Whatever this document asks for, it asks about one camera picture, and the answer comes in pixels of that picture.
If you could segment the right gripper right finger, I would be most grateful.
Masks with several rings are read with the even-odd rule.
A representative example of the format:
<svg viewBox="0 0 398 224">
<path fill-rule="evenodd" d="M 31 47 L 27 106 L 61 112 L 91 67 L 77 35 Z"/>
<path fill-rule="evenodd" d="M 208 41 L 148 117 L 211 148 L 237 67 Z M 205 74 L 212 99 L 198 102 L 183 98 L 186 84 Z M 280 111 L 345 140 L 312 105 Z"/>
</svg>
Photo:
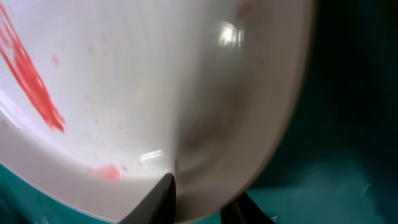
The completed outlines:
<svg viewBox="0 0 398 224">
<path fill-rule="evenodd" d="M 220 217 L 221 224 L 275 224 L 246 192 L 222 208 Z"/>
</svg>

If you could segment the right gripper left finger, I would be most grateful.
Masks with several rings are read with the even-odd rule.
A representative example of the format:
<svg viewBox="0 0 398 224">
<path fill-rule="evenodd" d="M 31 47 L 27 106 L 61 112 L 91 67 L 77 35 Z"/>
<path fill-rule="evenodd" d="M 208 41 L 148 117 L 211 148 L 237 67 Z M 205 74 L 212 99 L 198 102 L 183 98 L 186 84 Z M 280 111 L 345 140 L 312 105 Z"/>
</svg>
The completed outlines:
<svg viewBox="0 0 398 224">
<path fill-rule="evenodd" d="M 119 224 L 174 224 L 176 196 L 175 177 L 166 173 Z"/>
</svg>

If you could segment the white round plate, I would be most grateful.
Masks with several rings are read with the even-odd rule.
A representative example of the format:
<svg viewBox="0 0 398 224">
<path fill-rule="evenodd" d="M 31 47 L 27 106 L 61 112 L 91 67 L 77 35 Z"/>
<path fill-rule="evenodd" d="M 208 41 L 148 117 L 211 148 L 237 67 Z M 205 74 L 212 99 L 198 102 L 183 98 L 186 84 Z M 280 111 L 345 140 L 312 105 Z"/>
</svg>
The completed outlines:
<svg viewBox="0 0 398 224">
<path fill-rule="evenodd" d="M 1 164 L 118 222 L 166 173 L 178 222 L 245 191 L 302 84 L 315 1 L 1 1 Z"/>
</svg>

